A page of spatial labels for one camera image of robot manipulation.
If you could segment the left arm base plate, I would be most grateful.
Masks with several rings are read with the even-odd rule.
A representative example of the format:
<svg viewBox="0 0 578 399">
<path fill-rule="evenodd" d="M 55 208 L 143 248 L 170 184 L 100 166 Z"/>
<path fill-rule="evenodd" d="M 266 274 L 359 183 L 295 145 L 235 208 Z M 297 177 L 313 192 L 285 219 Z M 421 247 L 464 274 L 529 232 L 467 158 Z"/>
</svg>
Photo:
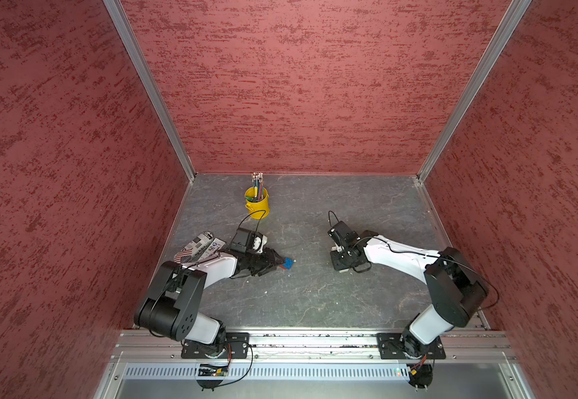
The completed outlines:
<svg viewBox="0 0 578 399">
<path fill-rule="evenodd" d="M 218 344 L 203 344 L 195 341 L 182 343 L 181 358 L 202 361 L 228 361 L 246 359 L 250 355 L 250 334 L 227 332 Z"/>
</svg>

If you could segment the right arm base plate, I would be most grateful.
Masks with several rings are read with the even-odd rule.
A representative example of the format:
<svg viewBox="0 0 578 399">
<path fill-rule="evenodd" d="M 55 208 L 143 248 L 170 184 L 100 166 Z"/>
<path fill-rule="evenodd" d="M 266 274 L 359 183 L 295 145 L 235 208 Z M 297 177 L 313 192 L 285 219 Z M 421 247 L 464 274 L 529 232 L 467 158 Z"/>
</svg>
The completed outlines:
<svg viewBox="0 0 578 399">
<path fill-rule="evenodd" d="M 405 334 L 405 337 L 402 337 L 402 334 L 399 332 L 381 332 L 376 334 L 376 339 L 382 360 L 419 362 L 424 357 L 427 360 L 447 359 L 440 337 L 437 337 L 429 344 L 424 344 L 408 332 Z"/>
</svg>

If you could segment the dark blue small lego brick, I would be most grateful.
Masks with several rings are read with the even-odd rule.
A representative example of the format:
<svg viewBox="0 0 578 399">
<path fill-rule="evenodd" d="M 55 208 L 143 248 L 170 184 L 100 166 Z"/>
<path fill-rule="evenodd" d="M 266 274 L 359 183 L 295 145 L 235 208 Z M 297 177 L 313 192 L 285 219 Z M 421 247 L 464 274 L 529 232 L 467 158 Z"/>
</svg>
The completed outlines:
<svg viewBox="0 0 578 399">
<path fill-rule="evenodd" d="M 289 270 L 289 269 L 291 269 L 293 264 L 294 264 L 293 259 L 285 258 L 284 263 L 281 264 L 281 267 L 282 267 L 282 269 Z"/>
</svg>

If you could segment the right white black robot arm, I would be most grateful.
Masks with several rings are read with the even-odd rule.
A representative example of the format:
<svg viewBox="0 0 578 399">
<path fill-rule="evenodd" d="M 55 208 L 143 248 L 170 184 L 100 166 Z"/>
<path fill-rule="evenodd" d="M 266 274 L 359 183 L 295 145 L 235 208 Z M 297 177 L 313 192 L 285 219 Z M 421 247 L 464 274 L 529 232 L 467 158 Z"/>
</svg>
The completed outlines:
<svg viewBox="0 0 578 399">
<path fill-rule="evenodd" d="M 455 248 L 419 249 L 368 230 L 357 234 L 343 222 L 330 228 L 328 236 L 335 243 L 330 251 L 334 269 L 380 264 L 426 285 L 431 304 L 400 335 L 404 357 L 422 359 L 440 335 L 466 327 L 488 297 L 485 279 Z"/>
</svg>

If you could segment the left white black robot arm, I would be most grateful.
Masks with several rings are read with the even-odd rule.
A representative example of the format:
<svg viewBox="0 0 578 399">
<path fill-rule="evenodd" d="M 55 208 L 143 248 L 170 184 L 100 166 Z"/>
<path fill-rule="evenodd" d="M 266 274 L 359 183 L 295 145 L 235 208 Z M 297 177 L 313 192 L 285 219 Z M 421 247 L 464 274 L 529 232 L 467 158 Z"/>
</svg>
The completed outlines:
<svg viewBox="0 0 578 399">
<path fill-rule="evenodd" d="M 195 264 L 167 261 L 157 268 L 133 322 L 155 337 L 192 342 L 206 357 L 219 358 L 228 349 L 227 330 L 224 322 L 200 313 L 204 290 L 241 273 L 260 277 L 293 264 L 293 259 L 269 248 L 260 254 L 221 250 Z"/>
</svg>

